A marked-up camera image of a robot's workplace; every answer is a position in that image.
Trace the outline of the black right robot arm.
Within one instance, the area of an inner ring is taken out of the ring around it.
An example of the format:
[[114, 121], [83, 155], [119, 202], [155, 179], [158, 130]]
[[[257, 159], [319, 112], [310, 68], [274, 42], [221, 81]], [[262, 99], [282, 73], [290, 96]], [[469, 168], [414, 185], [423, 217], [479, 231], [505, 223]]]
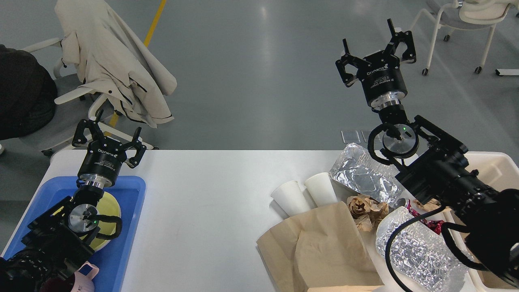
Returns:
[[361, 82], [367, 105], [381, 120], [369, 134], [369, 155], [381, 164], [394, 165], [399, 171], [397, 181], [422, 204], [432, 198], [441, 204], [391, 234], [384, 256], [389, 272], [408, 292], [390, 264], [391, 245], [404, 228], [449, 207], [462, 221], [446, 222], [441, 228], [453, 255], [468, 268], [489, 271], [518, 287], [518, 190], [497, 191], [485, 184], [477, 170], [466, 170], [465, 144], [420, 115], [413, 122], [408, 119], [401, 103], [407, 89], [400, 66], [416, 62], [413, 33], [396, 31], [391, 19], [387, 23], [391, 39], [384, 50], [359, 58], [343, 39], [345, 53], [336, 68], [346, 87]]

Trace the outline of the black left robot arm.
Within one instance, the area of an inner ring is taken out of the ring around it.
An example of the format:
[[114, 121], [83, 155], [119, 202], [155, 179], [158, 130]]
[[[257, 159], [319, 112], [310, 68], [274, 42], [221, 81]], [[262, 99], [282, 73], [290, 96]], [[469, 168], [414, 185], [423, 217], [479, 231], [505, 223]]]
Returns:
[[94, 254], [91, 242], [113, 240], [122, 232], [122, 218], [99, 212], [105, 187], [115, 185], [123, 164], [139, 165], [147, 147], [138, 127], [123, 144], [104, 135], [98, 114], [79, 121], [72, 145], [87, 144], [73, 196], [67, 196], [34, 219], [21, 240], [24, 249], [1, 259], [2, 292], [37, 292], [48, 279], [67, 280]]

